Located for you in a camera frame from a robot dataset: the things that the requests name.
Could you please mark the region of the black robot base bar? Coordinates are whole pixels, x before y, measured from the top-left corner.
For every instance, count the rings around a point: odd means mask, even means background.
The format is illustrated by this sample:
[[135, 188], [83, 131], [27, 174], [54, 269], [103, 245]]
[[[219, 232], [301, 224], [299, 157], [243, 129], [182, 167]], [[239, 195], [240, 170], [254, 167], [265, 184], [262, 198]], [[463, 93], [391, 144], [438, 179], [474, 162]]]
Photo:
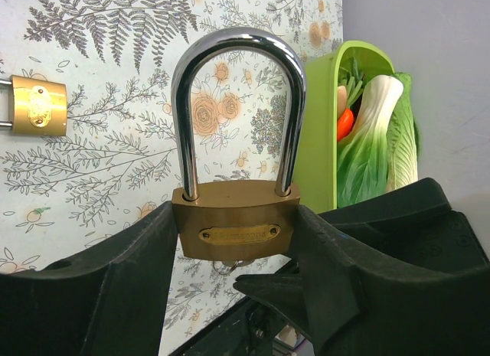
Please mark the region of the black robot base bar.
[[273, 310], [241, 299], [172, 355], [295, 355], [306, 338]]

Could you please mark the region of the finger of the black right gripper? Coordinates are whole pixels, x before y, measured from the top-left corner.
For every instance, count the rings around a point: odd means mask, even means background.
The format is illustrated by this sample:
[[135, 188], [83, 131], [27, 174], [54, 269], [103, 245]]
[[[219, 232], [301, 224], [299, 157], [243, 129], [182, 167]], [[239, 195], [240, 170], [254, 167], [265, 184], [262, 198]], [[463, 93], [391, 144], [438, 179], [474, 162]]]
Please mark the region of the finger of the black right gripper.
[[242, 275], [234, 288], [273, 310], [303, 336], [309, 336], [302, 279], [298, 273]]

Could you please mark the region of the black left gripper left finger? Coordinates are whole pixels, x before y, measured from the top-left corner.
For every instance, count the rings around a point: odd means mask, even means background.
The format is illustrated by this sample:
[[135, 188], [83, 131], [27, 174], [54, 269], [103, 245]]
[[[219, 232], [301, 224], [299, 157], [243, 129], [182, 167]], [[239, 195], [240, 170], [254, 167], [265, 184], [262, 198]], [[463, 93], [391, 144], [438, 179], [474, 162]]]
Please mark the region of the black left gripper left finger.
[[1, 353], [158, 354], [176, 243], [166, 202], [43, 270], [2, 275]]

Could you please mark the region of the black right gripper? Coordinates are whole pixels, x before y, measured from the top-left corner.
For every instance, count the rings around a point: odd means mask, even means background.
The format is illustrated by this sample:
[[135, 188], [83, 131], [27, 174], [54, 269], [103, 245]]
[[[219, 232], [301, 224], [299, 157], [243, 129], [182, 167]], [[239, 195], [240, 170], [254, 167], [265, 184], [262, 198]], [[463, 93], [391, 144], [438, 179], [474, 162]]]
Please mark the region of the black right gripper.
[[397, 260], [456, 273], [479, 265], [479, 242], [466, 216], [451, 209], [441, 185], [423, 178], [320, 217]]

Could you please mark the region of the large brass padlock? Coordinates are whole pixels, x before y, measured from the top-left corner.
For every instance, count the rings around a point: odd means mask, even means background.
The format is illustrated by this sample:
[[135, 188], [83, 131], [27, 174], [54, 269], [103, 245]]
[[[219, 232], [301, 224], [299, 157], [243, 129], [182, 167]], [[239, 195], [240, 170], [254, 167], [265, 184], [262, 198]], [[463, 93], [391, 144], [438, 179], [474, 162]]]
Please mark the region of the large brass padlock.
[[[280, 162], [275, 181], [229, 180], [200, 184], [191, 116], [191, 87], [213, 57], [249, 50], [275, 61], [289, 84]], [[305, 111], [306, 78], [301, 60], [267, 31], [235, 27], [207, 34], [178, 61], [171, 82], [171, 106], [181, 187], [171, 202], [183, 254], [198, 260], [241, 261], [284, 254], [289, 249], [299, 187], [293, 182]]]

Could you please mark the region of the silver key with ring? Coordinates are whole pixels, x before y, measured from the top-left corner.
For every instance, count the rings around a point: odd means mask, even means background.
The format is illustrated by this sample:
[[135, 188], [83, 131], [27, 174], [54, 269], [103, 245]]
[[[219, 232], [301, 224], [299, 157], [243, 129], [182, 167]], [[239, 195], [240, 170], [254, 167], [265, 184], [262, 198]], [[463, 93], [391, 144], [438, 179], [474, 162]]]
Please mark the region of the silver key with ring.
[[213, 261], [211, 263], [213, 271], [220, 276], [229, 276], [234, 270], [249, 266], [254, 260], [231, 260], [231, 261]]

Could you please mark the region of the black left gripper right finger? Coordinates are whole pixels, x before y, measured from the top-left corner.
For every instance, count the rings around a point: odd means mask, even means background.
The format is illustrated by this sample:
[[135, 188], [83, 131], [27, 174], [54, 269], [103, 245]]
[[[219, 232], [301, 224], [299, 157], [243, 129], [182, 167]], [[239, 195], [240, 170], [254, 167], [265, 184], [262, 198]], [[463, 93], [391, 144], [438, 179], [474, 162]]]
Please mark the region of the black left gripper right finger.
[[457, 273], [414, 266], [303, 206], [290, 254], [318, 355], [489, 353], [488, 266]]

